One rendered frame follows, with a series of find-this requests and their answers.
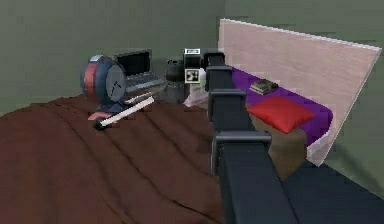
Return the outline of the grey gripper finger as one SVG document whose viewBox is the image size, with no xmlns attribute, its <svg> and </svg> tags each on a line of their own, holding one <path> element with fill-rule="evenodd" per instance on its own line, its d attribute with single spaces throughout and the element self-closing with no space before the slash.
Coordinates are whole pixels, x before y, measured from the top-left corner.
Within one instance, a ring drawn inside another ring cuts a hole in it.
<svg viewBox="0 0 384 224">
<path fill-rule="evenodd" d="M 125 104 L 137 104 L 149 97 L 154 97 L 156 96 L 157 93 L 156 92 L 146 92 L 144 94 L 141 94 L 141 95 L 137 95 L 137 96 L 134 96 L 132 98 L 129 98 L 128 100 L 125 100 L 124 103 Z"/>
<path fill-rule="evenodd" d="M 152 104 L 154 102 L 153 97 L 148 97 L 133 106 L 129 107 L 128 109 L 122 110 L 121 112 L 118 112 L 117 114 L 113 114 L 107 118 L 97 118 L 94 123 L 94 128 L 98 131 L 105 130 L 109 127 L 111 127 L 114 123 L 117 123 L 123 118 L 128 117 L 129 115 L 138 112 L 139 110 L 144 109 L 146 106 Z"/>
</svg>

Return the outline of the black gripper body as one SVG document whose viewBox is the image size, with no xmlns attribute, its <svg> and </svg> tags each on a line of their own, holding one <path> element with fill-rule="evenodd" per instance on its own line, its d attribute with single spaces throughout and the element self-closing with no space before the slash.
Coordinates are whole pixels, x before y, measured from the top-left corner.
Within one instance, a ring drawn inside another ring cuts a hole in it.
<svg viewBox="0 0 384 224">
<path fill-rule="evenodd" d="M 168 60 L 164 76 L 166 83 L 159 93 L 159 99 L 166 103 L 183 104 L 186 95 L 184 62 Z"/>
</svg>

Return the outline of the grey laptop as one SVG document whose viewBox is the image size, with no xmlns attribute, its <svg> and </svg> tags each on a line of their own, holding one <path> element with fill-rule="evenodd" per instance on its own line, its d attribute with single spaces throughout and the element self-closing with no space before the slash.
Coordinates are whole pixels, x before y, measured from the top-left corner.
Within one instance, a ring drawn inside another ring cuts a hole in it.
<svg viewBox="0 0 384 224">
<path fill-rule="evenodd" d="M 127 92 L 153 88 L 166 83 L 163 76 L 152 70 L 151 49 L 118 54 L 115 59 L 123 67 Z"/>
</svg>

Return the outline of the blue and red alarm clock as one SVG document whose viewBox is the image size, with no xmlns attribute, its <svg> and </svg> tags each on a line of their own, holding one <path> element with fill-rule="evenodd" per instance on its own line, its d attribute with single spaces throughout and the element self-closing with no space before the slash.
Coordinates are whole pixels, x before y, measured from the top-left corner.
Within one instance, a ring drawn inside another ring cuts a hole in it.
<svg viewBox="0 0 384 224">
<path fill-rule="evenodd" d="M 80 75 L 83 96 L 96 105 L 88 119 L 108 118 L 127 109 L 124 103 L 127 81 L 124 68 L 107 55 L 92 56 Z"/>
</svg>

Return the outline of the brown blanket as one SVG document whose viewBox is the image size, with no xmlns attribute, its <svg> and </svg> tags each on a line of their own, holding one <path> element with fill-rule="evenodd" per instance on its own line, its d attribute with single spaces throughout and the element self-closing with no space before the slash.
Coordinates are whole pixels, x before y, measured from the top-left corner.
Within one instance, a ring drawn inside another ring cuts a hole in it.
<svg viewBox="0 0 384 224">
<path fill-rule="evenodd" d="M 153 104 L 104 132 L 84 97 L 0 117 L 0 224 L 224 224 L 199 107 Z"/>
</svg>

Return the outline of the grey book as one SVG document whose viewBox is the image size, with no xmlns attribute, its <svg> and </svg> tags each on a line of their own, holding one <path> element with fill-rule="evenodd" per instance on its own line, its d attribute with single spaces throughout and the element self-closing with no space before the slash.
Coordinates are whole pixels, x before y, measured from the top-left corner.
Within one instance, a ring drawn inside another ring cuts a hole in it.
<svg viewBox="0 0 384 224">
<path fill-rule="evenodd" d="M 260 95 L 266 95 L 271 92 L 274 92 L 279 88 L 279 85 L 269 81 L 267 79 L 261 79 L 254 83 L 252 83 L 249 87 L 250 90 L 260 94 Z"/>
</svg>

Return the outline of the red pillow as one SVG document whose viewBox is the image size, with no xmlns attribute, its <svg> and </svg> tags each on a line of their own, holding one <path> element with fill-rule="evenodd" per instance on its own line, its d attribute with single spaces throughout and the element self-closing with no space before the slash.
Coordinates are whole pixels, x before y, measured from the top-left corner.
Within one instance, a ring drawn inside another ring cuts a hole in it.
<svg viewBox="0 0 384 224">
<path fill-rule="evenodd" d="M 312 111 L 282 97 L 262 100 L 255 105 L 248 106 L 247 111 L 285 134 L 315 117 Z"/>
</svg>

